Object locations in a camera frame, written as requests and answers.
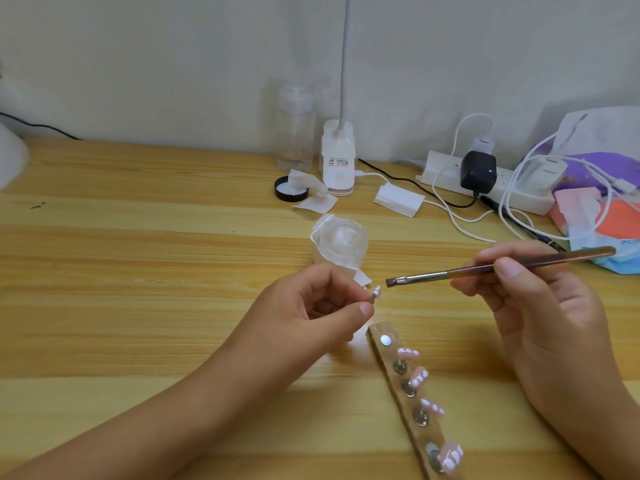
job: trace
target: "black pen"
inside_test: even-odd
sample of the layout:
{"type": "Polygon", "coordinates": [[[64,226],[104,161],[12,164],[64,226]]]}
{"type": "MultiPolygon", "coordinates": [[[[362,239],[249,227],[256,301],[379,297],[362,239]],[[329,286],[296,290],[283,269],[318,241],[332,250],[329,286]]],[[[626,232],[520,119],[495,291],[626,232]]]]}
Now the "black pen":
{"type": "MultiPolygon", "coordinates": [[[[491,209],[496,214],[498,214],[498,210],[500,209],[500,205],[498,205],[498,202],[490,199],[486,195],[480,196],[480,202],[484,203],[487,207],[489,207],[489,209],[491,209]]],[[[555,249],[559,253],[564,253],[565,252],[565,249],[560,244],[558,244],[556,241],[554,241],[553,239],[549,239],[546,235],[536,234],[535,232],[530,231],[526,227],[523,227],[519,222],[517,222],[514,219],[512,219],[511,216],[507,214],[507,211],[504,208],[502,208],[502,215],[503,215],[503,217],[505,219],[507,219],[510,223],[516,225],[524,233],[529,234],[533,239],[535,239],[537,241],[540,241],[540,242],[544,242],[546,245],[548,245],[549,247],[555,249]]]]}

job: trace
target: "bottle cap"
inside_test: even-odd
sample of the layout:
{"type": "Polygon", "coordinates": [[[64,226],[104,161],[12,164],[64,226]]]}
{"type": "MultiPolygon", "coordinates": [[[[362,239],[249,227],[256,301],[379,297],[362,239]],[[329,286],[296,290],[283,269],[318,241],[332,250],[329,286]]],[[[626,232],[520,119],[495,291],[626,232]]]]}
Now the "bottle cap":
{"type": "Polygon", "coordinates": [[[273,185],[276,192],[276,197],[284,202],[302,202],[309,197],[309,189],[300,193],[300,190],[293,189],[289,184],[289,176],[285,175],[277,179],[273,185]]]}
{"type": "Polygon", "coordinates": [[[314,97],[308,87],[286,83],[280,89],[278,107],[290,114],[308,114],[314,110],[314,97]]]}

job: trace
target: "black charger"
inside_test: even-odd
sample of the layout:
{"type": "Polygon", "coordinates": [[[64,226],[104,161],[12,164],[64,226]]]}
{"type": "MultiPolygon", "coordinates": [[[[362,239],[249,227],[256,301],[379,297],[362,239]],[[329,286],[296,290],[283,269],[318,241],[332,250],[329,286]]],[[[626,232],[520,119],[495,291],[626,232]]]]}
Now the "black charger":
{"type": "Polygon", "coordinates": [[[489,153],[468,152],[460,165],[460,186],[476,194],[491,192],[498,179],[495,157],[489,153]]]}

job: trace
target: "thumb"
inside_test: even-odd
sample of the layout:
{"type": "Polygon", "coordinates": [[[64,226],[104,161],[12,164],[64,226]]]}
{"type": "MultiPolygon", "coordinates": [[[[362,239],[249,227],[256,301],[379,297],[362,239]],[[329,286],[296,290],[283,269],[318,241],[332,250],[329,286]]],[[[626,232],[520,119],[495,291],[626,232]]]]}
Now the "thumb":
{"type": "Polygon", "coordinates": [[[369,320],[374,313],[373,305],[362,301],[347,305],[337,312],[312,321],[316,325],[316,337],[324,348],[349,339],[369,320]]]}
{"type": "Polygon", "coordinates": [[[496,260],[493,270],[520,308],[525,327],[535,332],[537,338],[549,338],[563,329],[564,310],[547,282],[507,257],[496,260]]]}

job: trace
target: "person's right hand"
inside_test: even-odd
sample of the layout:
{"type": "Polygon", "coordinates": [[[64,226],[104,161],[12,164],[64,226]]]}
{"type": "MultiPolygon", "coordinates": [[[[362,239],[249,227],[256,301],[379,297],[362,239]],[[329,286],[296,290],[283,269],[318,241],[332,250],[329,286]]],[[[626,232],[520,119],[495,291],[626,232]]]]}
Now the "person's right hand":
{"type": "Polygon", "coordinates": [[[555,252],[536,241],[500,242],[473,261],[495,261],[495,274],[452,280],[451,286],[484,298],[530,402],[562,430],[581,428],[595,415],[603,419],[629,396],[594,290],[568,264],[529,271],[512,259],[555,252]]]}

